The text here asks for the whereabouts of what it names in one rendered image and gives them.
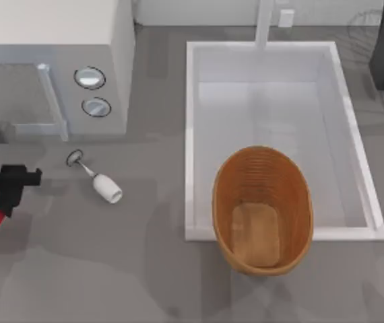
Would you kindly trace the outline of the clear wine glass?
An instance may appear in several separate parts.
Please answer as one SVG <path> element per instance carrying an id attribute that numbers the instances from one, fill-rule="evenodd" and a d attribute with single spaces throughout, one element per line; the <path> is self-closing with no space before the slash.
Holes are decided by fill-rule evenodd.
<path id="1" fill-rule="evenodd" d="M 89 177 L 92 179 L 93 189 L 108 203 L 116 204 L 123 197 L 123 191 L 119 185 L 107 175 L 94 172 L 82 162 L 84 153 L 81 149 L 72 151 L 67 159 L 66 164 L 71 167 L 74 164 L 80 165 Z"/>

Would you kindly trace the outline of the small microwave knob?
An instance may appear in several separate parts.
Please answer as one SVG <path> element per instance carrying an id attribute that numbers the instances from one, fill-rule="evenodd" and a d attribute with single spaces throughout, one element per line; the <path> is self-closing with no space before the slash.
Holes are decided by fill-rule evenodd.
<path id="1" fill-rule="evenodd" d="M 82 102 L 82 110 L 93 118 L 104 118 L 111 113 L 111 105 L 103 98 L 95 97 Z"/>

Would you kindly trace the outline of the large microwave knob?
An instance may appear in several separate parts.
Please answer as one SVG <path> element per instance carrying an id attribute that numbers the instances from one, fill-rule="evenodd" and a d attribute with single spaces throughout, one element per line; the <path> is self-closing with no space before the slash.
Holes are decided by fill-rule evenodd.
<path id="1" fill-rule="evenodd" d="M 106 83 L 105 74 L 96 67 L 83 67 L 74 72 L 74 81 L 82 88 L 96 90 Z"/>

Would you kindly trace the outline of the pale microwave oven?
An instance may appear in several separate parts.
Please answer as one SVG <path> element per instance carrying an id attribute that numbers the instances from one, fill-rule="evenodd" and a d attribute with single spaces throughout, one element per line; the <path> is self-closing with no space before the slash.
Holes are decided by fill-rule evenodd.
<path id="1" fill-rule="evenodd" d="M 126 133 L 134 54 L 131 0 L 0 0 L 0 64 L 50 66 L 69 140 Z M 101 88 L 74 81 L 75 70 L 88 66 L 105 74 Z M 108 116 L 82 110 L 95 97 L 109 102 Z"/>

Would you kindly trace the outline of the brown woven basket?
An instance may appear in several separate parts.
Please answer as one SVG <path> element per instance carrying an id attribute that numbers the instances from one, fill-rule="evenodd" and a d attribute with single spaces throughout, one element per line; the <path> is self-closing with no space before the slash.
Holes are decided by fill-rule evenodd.
<path id="1" fill-rule="evenodd" d="M 246 275 L 289 273 L 313 236 L 309 186 L 295 162 L 266 146 L 233 153 L 212 192 L 216 241 L 227 263 Z"/>

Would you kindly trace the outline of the white sink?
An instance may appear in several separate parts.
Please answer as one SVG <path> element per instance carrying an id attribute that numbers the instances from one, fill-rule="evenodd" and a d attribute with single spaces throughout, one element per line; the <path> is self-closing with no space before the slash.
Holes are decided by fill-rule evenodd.
<path id="1" fill-rule="evenodd" d="M 187 43 L 185 239 L 215 240 L 219 167 L 252 145 L 287 155 L 311 190 L 315 241 L 384 241 L 384 218 L 337 46 Z"/>

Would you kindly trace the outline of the tall white tap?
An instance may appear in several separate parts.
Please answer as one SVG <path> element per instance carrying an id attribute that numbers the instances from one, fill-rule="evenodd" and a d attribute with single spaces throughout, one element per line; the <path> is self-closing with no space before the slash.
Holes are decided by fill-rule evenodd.
<path id="1" fill-rule="evenodd" d="M 275 0 L 259 0 L 258 2 L 255 31 L 255 46 L 257 50 L 264 50 L 266 47 L 274 2 Z"/>

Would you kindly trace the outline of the white wall socket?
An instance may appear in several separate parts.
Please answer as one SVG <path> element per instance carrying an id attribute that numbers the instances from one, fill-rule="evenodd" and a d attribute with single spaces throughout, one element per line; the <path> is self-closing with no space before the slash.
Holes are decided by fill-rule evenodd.
<path id="1" fill-rule="evenodd" d="M 294 25 L 295 10 L 282 9 L 280 11 L 280 17 L 278 22 L 279 28 L 291 28 Z"/>

